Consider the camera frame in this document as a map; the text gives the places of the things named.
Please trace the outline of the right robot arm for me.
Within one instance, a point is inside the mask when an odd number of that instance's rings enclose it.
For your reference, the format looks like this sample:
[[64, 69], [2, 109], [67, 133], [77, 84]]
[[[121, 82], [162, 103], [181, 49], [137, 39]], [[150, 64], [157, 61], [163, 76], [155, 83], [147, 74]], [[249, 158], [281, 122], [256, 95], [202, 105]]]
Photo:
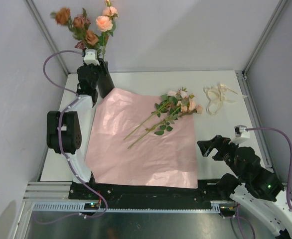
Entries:
[[258, 218], [277, 239], [292, 239], [292, 202], [288, 188], [275, 173], [261, 166], [261, 159], [251, 147], [239, 146], [231, 139], [217, 135], [198, 141], [202, 156], [212, 150], [216, 161], [223, 161], [232, 170], [216, 184], [217, 196], [232, 199]]

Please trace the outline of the mauve rose stem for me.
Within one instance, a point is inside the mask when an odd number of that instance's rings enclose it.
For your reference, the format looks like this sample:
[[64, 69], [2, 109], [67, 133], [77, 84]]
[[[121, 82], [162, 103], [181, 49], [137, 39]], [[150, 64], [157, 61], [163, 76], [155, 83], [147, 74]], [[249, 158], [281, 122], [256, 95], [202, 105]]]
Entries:
[[91, 21], [82, 14], [78, 14], [74, 20], [73, 25], [75, 29], [74, 38], [78, 40], [75, 48], [83, 50], [86, 47], [86, 31], [88, 30]]

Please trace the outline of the pink wrapping paper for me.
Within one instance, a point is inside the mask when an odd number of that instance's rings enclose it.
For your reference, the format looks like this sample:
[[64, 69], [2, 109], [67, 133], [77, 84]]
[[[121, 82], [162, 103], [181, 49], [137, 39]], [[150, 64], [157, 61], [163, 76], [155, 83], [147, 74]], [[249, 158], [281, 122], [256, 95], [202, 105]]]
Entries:
[[150, 128], [159, 96], [113, 89], [96, 107], [85, 163], [96, 182], [129, 186], [197, 187], [193, 116], [183, 116], [171, 131]]

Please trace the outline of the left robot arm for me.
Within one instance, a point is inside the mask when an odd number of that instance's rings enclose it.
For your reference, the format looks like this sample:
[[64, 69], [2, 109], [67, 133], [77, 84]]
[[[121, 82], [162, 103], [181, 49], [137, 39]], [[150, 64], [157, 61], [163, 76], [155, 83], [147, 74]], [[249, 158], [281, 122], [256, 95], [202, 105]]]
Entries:
[[97, 187], [89, 182], [92, 172], [80, 150], [83, 141], [80, 115], [95, 106], [98, 99], [97, 83], [104, 72], [103, 59], [85, 59], [83, 66], [77, 70], [79, 83], [74, 100], [62, 111], [49, 111], [47, 114], [47, 146], [66, 158], [73, 181], [82, 183], [79, 193], [86, 199], [96, 195]]

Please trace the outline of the cream printed ribbon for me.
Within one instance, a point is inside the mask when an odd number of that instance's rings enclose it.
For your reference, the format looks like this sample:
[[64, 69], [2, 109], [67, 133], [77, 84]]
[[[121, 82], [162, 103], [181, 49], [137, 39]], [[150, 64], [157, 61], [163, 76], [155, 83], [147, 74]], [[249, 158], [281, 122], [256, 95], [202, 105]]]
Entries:
[[204, 87], [203, 92], [208, 100], [208, 105], [206, 107], [206, 112], [210, 116], [217, 115], [223, 108], [225, 103], [233, 104], [236, 101], [226, 97], [227, 93], [232, 93], [242, 99], [247, 98], [247, 95], [236, 92], [235, 90], [227, 87], [224, 84], [218, 83], [217, 86]]

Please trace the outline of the rust orange rose stem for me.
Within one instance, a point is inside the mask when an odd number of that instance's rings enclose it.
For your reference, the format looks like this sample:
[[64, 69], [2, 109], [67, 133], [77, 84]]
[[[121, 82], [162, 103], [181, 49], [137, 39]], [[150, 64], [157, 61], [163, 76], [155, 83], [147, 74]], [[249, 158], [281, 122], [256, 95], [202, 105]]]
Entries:
[[73, 38], [77, 40], [75, 48], [99, 51], [99, 37], [89, 29], [91, 21], [84, 8], [82, 8], [82, 13], [74, 18], [71, 17], [71, 10], [68, 7], [62, 7], [59, 11], [51, 12], [50, 17], [55, 20], [57, 25], [68, 28]]

